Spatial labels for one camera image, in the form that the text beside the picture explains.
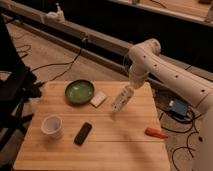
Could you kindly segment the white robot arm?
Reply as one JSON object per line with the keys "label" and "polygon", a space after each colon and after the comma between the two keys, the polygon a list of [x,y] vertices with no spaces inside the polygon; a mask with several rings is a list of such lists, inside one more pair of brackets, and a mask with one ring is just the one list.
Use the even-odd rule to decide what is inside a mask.
{"label": "white robot arm", "polygon": [[193,162],[193,171],[213,171],[213,83],[179,68],[159,57],[161,45],[149,39],[129,49],[132,60],[129,80],[140,88],[149,73],[204,115]]}

